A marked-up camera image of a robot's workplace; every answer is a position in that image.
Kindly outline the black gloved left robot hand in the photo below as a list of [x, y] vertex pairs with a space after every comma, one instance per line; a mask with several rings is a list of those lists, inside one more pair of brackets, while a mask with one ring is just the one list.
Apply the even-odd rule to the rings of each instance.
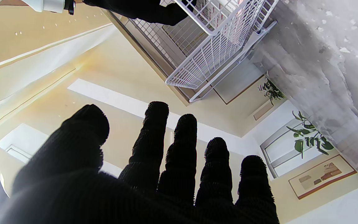
[[160, 172], [168, 105], [145, 111], [132, 156], [118, 178], [102, 172], [107, 117], [85, 105], [55, 130], [18, 172], [0, 224], [278, 224], [267, 167], [260, 156], [241, 163], [233, 203], [230, 153], [216, 137], [205, 150], [195, 194], [197, 120], [178, 120]]

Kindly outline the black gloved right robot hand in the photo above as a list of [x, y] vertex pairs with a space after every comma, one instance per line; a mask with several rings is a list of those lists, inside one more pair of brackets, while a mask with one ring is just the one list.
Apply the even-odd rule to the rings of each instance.
[[113, 11], [130, 19], [140, 19], [152, 24], [175, 26], [188, 17], [179, 4], [162, 6], [159, 0], [83, 0], [88, 6]]

